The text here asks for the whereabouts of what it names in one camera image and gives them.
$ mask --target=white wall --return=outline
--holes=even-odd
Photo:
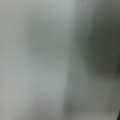
[[[82,52],[91,33],[96,2],[0,3],[0,119],[61,120],[64,105],[73,106],[81,120],[111,118],[118,105],[112,106],[118,100],[111,100],[115,78],[89,73]]]

